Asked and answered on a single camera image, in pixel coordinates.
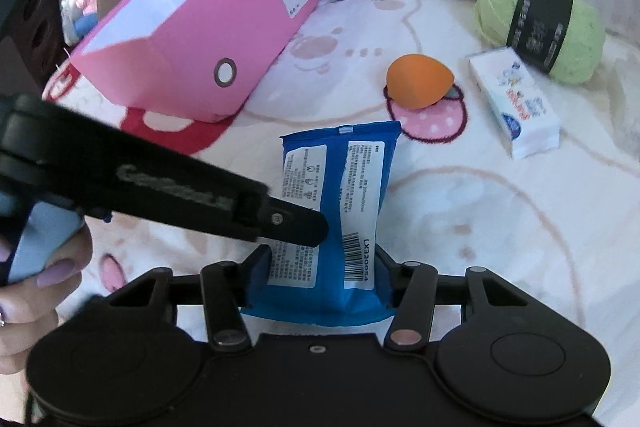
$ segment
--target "blue logo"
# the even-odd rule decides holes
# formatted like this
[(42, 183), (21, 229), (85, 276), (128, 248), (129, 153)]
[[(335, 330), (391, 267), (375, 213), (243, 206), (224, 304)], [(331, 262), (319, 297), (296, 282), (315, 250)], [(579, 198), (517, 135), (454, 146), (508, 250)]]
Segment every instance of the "blue logo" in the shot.
[(507, 127), (509, 128), (509, 132), (511, 133), (511, 139), (515, 140), (518, 136), (520, 136), (520, 124), (518, 120), (513, 118), (510, 114), (502, 114), (502, 118), (507, 123)]

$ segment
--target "black robotic device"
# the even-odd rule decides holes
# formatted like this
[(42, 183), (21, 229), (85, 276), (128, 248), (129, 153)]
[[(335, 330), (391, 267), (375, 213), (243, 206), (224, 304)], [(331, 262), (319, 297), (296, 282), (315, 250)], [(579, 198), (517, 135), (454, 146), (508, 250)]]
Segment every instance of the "black robotic device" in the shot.
[[(0, 108), (0, 190), (25, 208), (46, 201), (98, 218), (116, 210), (251, 241), (326, 237), (321, 214), (270, 198), (258, 182), (32, 96)], [(132, 182), (132, 172), (146, 177)], [(252, 345), (240, 310), (266, 284), (270, 256), (261, 245), (242, 264), (199, 275), (156, 268), (89, 302), (31, 351), (38, 425), (598, 425), (591, 415), (610, 378), (604, 348), (495, 273), (440, 275), (376, 247), (375, 291), (396, 309), (382, 345), (373, 334), (262, 335)], [(207, 343), (176, 327), (179, 305), (204, 307)], [(437, 305), (460, 305), (462, 322), (430, 342)]]

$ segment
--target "black yarn label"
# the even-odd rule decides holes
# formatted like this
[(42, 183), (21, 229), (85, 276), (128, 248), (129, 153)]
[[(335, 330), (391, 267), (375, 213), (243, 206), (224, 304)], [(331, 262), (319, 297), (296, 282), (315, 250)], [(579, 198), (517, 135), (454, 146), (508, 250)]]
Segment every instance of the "black yarn label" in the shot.
[(573, 7), (574, 0), (518, 0), (507, 46), (548, 73), (558, 58)]

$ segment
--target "round black disc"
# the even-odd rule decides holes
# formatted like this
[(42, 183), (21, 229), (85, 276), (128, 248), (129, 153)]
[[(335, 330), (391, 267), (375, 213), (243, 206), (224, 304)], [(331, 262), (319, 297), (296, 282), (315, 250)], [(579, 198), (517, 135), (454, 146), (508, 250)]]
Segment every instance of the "round black disc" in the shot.
[(169, 324), (158, 331), (82, 334), (63, 329), (31, 350), (27, 380), (37, 402), (80, 425), (130, 425), (165, 410), (193, 382), (201, 356)]
[(437, 371), (463, 400), (507, 421), (561, 420), (588, 409), (609, 383), (604, 348), (562, 318), (537, 318), (507, 308), (467, 316), (441, 340)]

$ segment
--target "barcode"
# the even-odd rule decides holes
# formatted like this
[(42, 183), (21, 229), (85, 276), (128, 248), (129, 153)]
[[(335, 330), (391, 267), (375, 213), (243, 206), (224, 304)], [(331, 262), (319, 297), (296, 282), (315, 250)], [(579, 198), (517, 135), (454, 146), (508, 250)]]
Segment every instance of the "barcode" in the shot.
[(364, 263), (358, 232), (343, 235), (342, 247), (344, 248), (344, 280), (364, 281)]

